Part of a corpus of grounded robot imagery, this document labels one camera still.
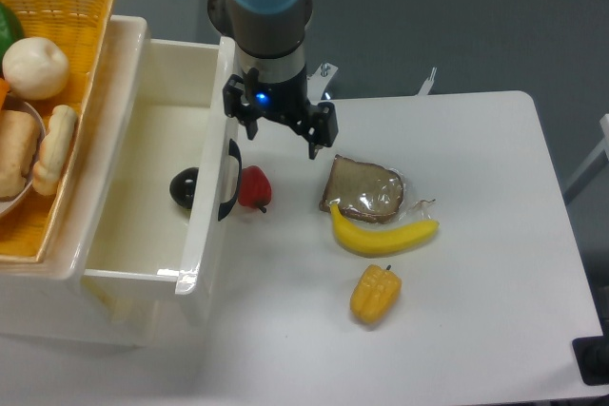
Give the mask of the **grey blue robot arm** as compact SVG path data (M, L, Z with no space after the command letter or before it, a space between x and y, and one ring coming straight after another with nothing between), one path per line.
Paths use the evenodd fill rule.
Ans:
M311 0L208 0L214 28L236 44L237 71L223 88L224 110L253 139L264 118L289 127L316 158L338 135L336 109L308 98L305 29Z

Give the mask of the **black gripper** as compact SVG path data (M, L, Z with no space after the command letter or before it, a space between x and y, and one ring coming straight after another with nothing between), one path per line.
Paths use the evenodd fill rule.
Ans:
M320 149L333 146L339 128L334 104L310 104L306 88L306 68L279 83L263 82L256 68L244 77L232 74L223 87L225 115L245 128L249 140L258 132L259 118L288 126L305 139L308 158L314 160Z

